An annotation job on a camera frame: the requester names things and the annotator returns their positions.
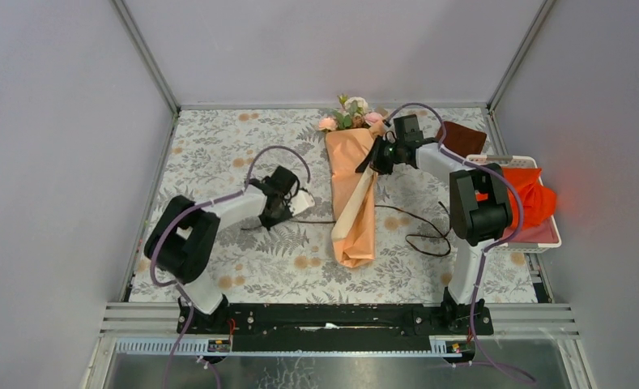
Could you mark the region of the peach wrapping paper sheet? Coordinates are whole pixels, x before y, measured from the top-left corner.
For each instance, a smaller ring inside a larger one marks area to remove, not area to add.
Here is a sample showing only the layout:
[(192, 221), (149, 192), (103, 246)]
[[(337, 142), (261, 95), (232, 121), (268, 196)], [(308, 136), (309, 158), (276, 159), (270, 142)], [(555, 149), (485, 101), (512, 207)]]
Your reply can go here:
[(336, 262), (348, 268), (376, 258), (375, 185), (378, 173), (367, 167), (358, 172), (374, 141), (386, 127), (380, 114), (369, 114), (367, 128), (336, 130), (325, 137), (331, 171), (335, 225), (330, 240)]

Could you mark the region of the pink fake rose spray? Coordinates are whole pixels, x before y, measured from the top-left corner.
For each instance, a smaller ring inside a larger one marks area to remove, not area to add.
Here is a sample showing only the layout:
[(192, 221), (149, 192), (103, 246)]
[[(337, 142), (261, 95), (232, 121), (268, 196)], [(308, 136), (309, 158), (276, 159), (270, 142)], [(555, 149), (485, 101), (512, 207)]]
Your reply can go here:
[(382, 108), (371, 108), (369, 103), (360, 96), (349, 96), (350, 113), (343, 116), (339, 108), (334, 110), (330, 116), (336, 118), (339, 123), (338, 130), (350, 130), (356, 128), (369, 128), (370, 126), (386, 119), (388, 113)]

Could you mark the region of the pale pink fake flower stem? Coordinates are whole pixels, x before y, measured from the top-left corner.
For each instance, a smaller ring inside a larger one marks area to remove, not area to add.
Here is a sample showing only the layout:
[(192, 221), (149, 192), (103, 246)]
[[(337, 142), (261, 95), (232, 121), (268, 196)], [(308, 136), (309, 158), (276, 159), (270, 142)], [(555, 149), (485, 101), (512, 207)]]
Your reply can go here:
[(339, 128), (339, 123), (334, 117), (323, 118), (317, 124), (317, 129), (319, 131), (331, 132), (335, 131)]

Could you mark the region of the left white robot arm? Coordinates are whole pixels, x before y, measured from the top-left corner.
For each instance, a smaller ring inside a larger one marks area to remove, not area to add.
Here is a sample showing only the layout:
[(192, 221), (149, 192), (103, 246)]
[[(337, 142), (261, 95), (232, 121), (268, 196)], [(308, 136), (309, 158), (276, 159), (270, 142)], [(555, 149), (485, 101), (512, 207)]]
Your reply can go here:
[(209, 333), (224, 328), (225, 296), (206, 274), (217, 235), (244, 220), (258, 219), (271, 229), (309, 210), (314, 197), (299, 178), (279, 166), (269, 177), (256, 178), (241, 190), (204, 203), (183, 195), (172, 198), (144, 243), (154, 284), (171, 284), (196, 313), (196, 323)]

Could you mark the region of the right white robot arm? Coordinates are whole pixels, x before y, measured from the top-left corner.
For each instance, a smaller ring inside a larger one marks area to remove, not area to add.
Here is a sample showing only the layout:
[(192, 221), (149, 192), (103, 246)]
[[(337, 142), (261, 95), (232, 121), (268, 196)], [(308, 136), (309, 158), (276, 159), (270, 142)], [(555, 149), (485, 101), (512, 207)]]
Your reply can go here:
[(459, 334), (481, 310), (485, 257), (513, 222), (511, 185), (499, 165), (478, 165), (446, 147), (445, 126), (438, 138), (425, 137), (414, 114), (387, 119), (385, 126), (356, 172), (391, 174), (395, 165), (405, 164), (447, 182), (449, 225), (458, 248), (440, 321), (447, 332)]

